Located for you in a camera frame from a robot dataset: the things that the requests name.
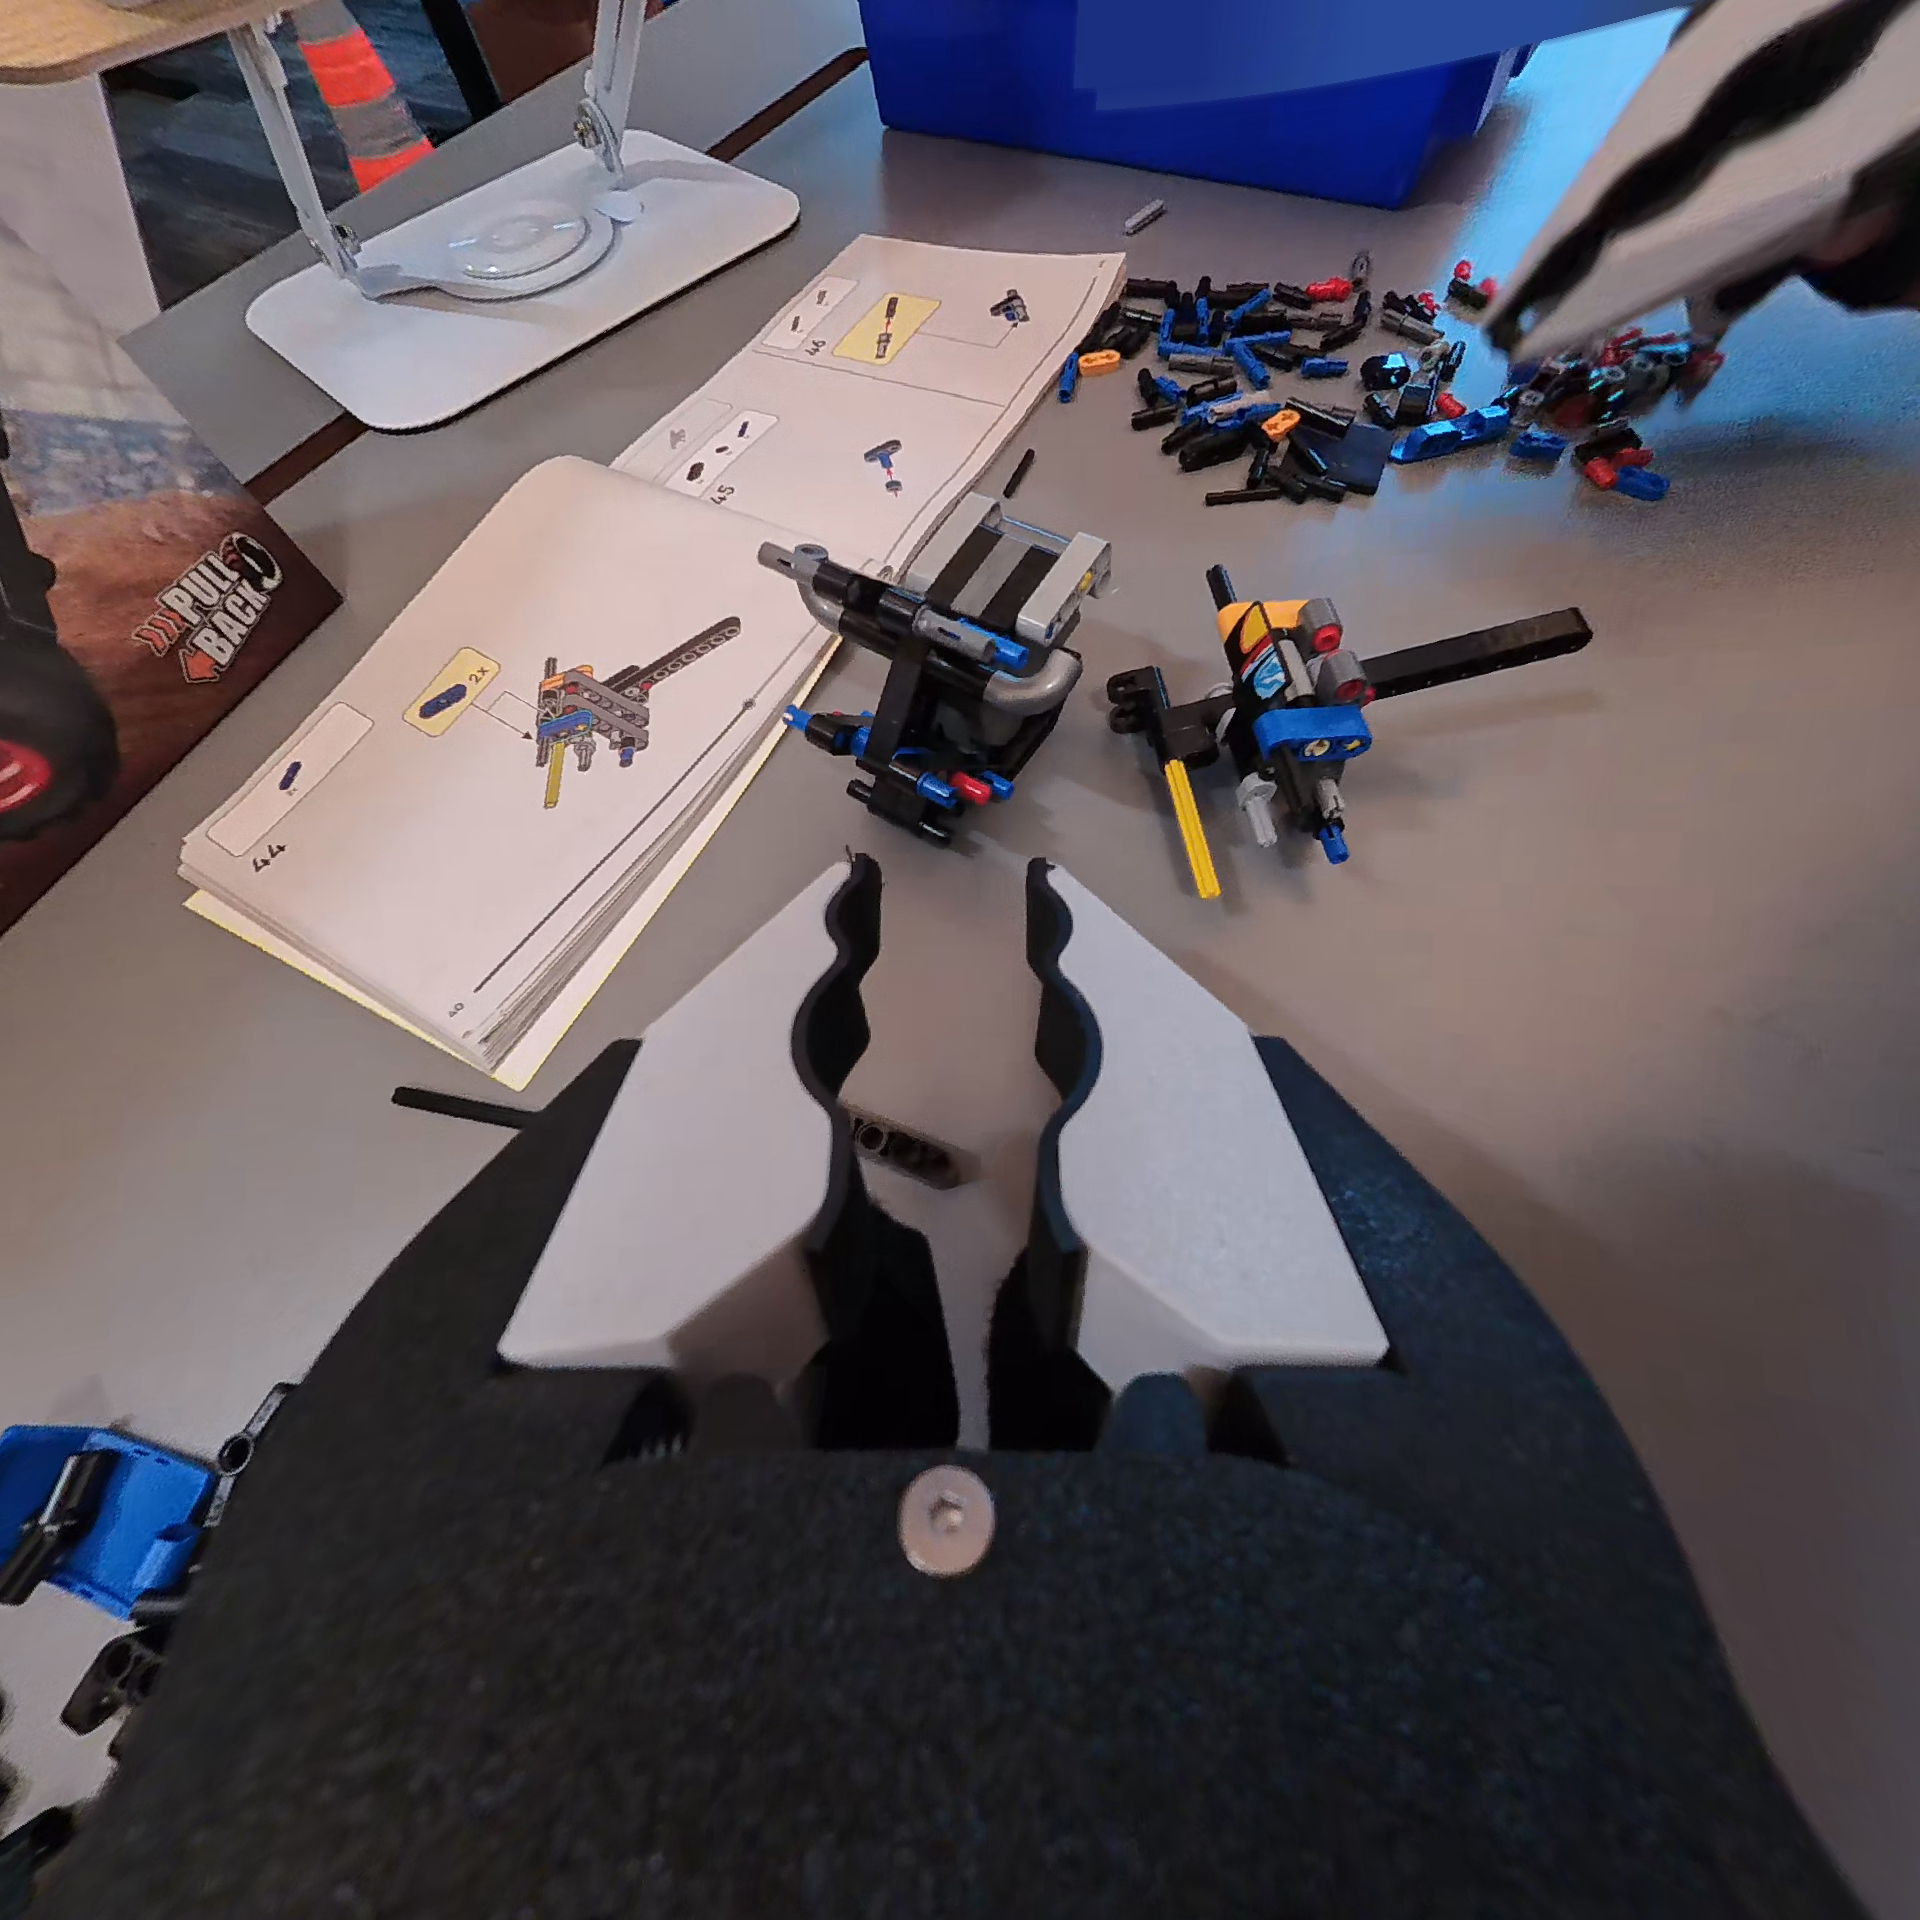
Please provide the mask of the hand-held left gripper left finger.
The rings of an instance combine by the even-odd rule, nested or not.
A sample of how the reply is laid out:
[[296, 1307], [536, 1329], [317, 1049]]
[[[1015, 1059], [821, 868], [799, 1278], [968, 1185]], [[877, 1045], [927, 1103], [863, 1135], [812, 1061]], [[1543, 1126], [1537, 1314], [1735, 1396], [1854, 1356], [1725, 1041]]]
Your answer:
[[881, 1256], [842, 1090], [881, 905], [874, 858], [831, 864], [646, 1027], [502, 1359], [786, 1386], [859, 1331]]

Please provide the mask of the white instruction booklet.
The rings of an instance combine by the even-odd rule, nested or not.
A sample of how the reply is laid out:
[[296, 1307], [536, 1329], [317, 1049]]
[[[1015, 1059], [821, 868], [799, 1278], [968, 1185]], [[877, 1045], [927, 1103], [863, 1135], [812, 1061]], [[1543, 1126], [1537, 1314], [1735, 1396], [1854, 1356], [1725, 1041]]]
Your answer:
[[189, 910], [524, 1090], [832, 649], [760, 548], [894, 579], [1124, 278], [851, 242], [613, 465], [506, 490], [187, 836]]

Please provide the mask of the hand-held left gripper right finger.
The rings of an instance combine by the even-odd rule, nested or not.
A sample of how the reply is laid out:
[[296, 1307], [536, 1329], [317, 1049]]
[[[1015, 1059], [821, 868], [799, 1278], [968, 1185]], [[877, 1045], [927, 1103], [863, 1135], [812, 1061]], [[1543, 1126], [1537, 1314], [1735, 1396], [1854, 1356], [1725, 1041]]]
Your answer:
[[1257, 1034], [1065, 866], [1024, 871], [1056, 1095], [1023, 1247], [1023, 1442], [1094, 1443], [1169, 1377], [1375, 1371], [1388, 1331]]

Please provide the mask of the short black lego beam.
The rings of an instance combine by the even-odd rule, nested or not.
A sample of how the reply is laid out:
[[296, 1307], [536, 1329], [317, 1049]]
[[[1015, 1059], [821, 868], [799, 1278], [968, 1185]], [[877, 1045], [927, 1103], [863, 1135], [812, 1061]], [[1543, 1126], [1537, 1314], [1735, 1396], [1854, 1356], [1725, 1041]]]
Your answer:
[[852, 1145], [873, 1167], [941, 1192], [967, 1188], [981, 1175], [981, 1157], [965, 1147], [852, 1103], [845, 1111]]

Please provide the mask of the printed toy set box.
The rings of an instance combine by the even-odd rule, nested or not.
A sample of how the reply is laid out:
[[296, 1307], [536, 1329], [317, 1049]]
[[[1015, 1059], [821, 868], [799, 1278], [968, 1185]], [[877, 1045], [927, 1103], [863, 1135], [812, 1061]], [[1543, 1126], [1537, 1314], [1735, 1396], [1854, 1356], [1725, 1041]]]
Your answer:
[[2, 402], [11, 930], [343, 596], [13, 227]]

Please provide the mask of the cluster of small lego pins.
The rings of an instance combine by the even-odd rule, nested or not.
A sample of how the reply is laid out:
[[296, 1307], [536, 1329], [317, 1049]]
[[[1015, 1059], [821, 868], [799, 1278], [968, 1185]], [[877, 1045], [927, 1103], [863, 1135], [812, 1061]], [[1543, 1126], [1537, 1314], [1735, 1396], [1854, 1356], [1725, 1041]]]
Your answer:
[[1471, 400], [1460, 390], [1469, 323], [1498, 291], [1469, 255], [1442, 290], [1412, 291], [1376, 287], [1367, 252], [1345, 274], [1306, 284], [1131, 275], [1060, 364], [1055, 400], [1069, 405], [1101, 376], [1129, 376], [1133, 433], [1155, 439], [1181, 471], [1228, 471], [1205, 493], [1208, 508], [1367, 498], [1313, 474], [1294, 430], [1343, 433], [1367, 422], [1403, 438], [1493, 402], [1513, 414], [1500, 443], [1409, 465], [1391, 459], [1384, 477], [1488, 453], [1513, 469], [1565, 469], [1596, 492], [1661, 501], [1669, 474], [1640, 422], [1708, 387], [1725, 364], [1717, 335], [1624, 325], [1594, 347], [1515, 360], [1493, 396]]

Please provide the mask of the dark blue flat lego panel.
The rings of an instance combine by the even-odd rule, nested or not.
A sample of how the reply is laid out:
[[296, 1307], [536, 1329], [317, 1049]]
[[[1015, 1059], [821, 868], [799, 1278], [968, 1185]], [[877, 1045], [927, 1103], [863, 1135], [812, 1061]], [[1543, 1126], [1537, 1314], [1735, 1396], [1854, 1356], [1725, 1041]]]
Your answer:
[[1292, 436], [1311, 474], [1326, 477], [1349, 493], [1376, 495], [1391, 465], [1398, 436], [1379, 424], [1356, 419], [1343, 433], [1299, 425]]

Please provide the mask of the black yellow lego assembly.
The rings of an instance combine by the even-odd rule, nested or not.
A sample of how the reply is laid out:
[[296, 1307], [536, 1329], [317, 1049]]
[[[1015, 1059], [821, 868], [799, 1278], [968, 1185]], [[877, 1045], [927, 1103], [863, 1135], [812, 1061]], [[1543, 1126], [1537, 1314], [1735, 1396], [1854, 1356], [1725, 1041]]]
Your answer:
[[1583, 652], [1594, 637], [1579, 607], [1561, 607], [1362, 659], [1326, 596], [1246, 598], [1223, 564], [1206, 571], [1227, 678], [1172, 700], [1164, 674], [1140, 665], [1107, 683], [1110, 727], [1147, 741], [1171, 798], [1194, 891], [1223, 894], [1192, 775], [1228, 757], [1234, 802], [1260, 848], [1281, 828], [1351, 858], [1346, 766], [1375, 743], [1373, 705]]

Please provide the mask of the grey black lego chassis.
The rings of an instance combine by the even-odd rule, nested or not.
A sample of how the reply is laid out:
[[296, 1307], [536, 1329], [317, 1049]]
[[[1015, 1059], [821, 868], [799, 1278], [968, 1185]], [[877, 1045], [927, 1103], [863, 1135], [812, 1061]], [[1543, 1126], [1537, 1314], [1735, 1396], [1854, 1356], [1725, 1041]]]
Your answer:
[[1113, 544], [1056, 533], [971, 492], [899, 582], [837, 562], [816, 541], [764, 541], [759, 564], [795, 587], [828, 633], [887, 661], [874, 712], [791, 705], [785, 723], [856, 761], [848, 794], [877, 820], [947, 846], [967, 805], [1008, 802], [1081, 682], [1072, 648], [1087, 600], [1107, 591]]

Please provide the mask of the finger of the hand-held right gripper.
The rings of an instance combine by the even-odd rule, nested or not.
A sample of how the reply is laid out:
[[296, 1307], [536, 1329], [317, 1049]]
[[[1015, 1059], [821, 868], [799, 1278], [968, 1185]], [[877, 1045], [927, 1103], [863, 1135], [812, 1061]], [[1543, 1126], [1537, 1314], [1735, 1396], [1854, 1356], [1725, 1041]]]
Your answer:
[[1914, 2], [1700, 4], [1569, 185], [1583, 194], [1589, 179], [1596, 210], [1576, 216], [1527, 290], [1565, 290], [1603, 238], [1670, 207], [1730, 158], [1778, 172], [1866, 161], [1818, 242], [1689, 298], [1728, 302], [1773, 274], [1797, 274], [1838, 254], [1854, 224], [1917, 204], [1917, 123]]
[[1823, 169], [1762, 165], [1730, 155], [1677, 204], [1605, 235], [1559, 291], [1529, 291], [1555, 244], [1598, 195], [1566, 191], [1541, 225], [1491, 309], [1491, 341], [1509, 357], [1549, 357], [1589, 346], [1622, 323], [1745, 274], [1786, 262], [1836, 225], [1866, 160]]

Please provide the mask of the blue lego fender piece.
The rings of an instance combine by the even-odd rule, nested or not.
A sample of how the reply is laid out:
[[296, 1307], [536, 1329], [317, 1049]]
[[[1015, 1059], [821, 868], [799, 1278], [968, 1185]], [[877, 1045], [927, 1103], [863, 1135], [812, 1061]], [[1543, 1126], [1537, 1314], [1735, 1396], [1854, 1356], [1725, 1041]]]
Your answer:
[[1513, 425], [1513, 405], [1493, 400], [1458, 416], [1434, 418], [1409, 427], [1405, 436], [1392, 443], [1388, 459], [1395, 465], [1406, 468], [1452, 458], [1455, 453], [1483, 446], [1496, 446], [1509, 438]]

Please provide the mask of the pile of loose lego pieces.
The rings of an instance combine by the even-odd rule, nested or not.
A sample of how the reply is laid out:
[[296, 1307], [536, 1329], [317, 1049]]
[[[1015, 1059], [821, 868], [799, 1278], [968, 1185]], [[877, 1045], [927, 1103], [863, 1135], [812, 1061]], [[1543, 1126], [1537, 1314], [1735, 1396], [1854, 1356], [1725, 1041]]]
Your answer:
[[133, 1718], [171, 1666], [216, 1532], [234, 1490], [296, 1392], [267, 1387], [253, 1413], [210, 1456], [176, 1452], [121, 1426], [15, 1424], [2, 1439], [2, 1602], [47, 1613], [48, 1597], [108, 1619], [63, 1701], [63, 1657], [83, 1642], [74, 1623], [40, 1644], [40, 1627], [4, 1626], [4, 1915], [28, 1911], [52, 1859], [77, 1835], [85, 1809], [37, 1785], [48, 1736], [122, 1755]]

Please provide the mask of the orange traffic cone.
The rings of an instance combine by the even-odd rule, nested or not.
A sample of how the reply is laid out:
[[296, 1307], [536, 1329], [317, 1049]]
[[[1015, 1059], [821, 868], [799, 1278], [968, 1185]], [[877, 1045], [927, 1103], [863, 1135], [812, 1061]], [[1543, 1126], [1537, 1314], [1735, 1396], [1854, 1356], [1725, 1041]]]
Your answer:
[[397, 179], [435, 151], [392, 70], [347, 2], [305, 4], [292, 12], [292, 26], [360, 194]]

